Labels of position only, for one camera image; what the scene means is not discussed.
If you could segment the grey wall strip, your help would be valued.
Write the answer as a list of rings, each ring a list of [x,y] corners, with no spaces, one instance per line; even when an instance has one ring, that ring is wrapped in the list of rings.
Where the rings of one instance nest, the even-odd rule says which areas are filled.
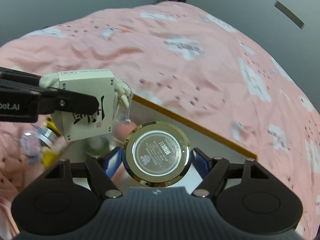
[[[283,3],[276,1],[274,7],[282,12],[287,18],[289,18],[297,27],[299,27],[300,29],[304,27],[304,22],[290,9],[283,5]]]

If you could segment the pink printed duvet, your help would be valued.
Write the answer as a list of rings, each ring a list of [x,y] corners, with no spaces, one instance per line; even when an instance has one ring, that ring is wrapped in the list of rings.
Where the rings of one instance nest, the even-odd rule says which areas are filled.
[[[192,5],[106,9],[1,47],[1,66],[48,74],[109,69],[133,92],[256,154],[319,227],[319,113],[276,60]]]

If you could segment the clear cylinder with pink ball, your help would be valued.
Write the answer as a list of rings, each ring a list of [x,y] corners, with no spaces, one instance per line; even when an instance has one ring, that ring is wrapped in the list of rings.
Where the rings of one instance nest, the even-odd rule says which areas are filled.
[[[124,141],[127,136],[137,127],[134,122],[119,122],[114,127],[114,136],[119,141]]]

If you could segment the orange open cardboard box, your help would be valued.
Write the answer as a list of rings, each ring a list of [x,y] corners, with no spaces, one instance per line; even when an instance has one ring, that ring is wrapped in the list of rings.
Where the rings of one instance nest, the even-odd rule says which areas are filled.
[[[105,135],[109,141],[109,151],[116,146],[122,146],[124,141],[119,141],[114,136],[114,127],[119,122],[124,121],[124,113],[120,111],[114,122],[111,134]],[[244,149],[237,143],[233,143],[228,139],[219,136],[208,129],[199,126],[190,120],[183,118],[181,115],[171,110],[165,109],[149,100],[145,100],[139,96],[134,96],[130,119],[137,126],[150,121],[162,121],[171,123],[180,128],[189,138],[192,148],[199,148],[208,157],[222,157],[229,160],[230,163],[243,164],[247,158],[257,160],[256,154]],[[84,140],[71,142],[62,151],[61,157],[70,159],[71,163],[84,162],[88,155],[84,152]],[[169,187],[185,187],[187,192],[191,193],[197,185],[202,181],[196,168],[191,164],[187,174],[177,183]],[[122,193],[126,193],[131,187],[143,187],[134,181],[131,177],[129,188],[120,189]]]

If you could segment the grey white cream jar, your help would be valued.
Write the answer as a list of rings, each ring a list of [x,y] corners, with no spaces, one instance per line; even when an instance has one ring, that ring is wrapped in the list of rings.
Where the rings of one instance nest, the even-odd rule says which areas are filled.
[[[58,139],[58,135],[49,128],[34,126],[36,130],[25,131],[20,138],[20,145],[29,157],[35,157],[42,153],[42,147],[51,147]]]

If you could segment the pink tube orange cap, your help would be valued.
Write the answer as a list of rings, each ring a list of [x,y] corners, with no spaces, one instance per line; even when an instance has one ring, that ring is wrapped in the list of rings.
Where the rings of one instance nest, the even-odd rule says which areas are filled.
[[[117,171],[112,177],[112,181],[119,189],[129,188],[131,177],[127,173],[123,164],[118,167]]]

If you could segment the cream drawstring pouch with card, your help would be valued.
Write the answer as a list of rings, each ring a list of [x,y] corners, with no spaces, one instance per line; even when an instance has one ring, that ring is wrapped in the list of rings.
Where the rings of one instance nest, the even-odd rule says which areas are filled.
[[[69,70],[46,74],[40,87],[57,91],[53,123],[67,142],[111,133],[119,113],[129,112],[133,92],[106,69]]]

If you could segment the green spray bottle white cap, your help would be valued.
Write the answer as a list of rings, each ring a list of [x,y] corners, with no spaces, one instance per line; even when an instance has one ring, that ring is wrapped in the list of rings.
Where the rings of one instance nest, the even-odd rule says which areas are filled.
[[[84,152],[89,156],[105,156],[109,152],[109,141],[100,135],[85,139]]]

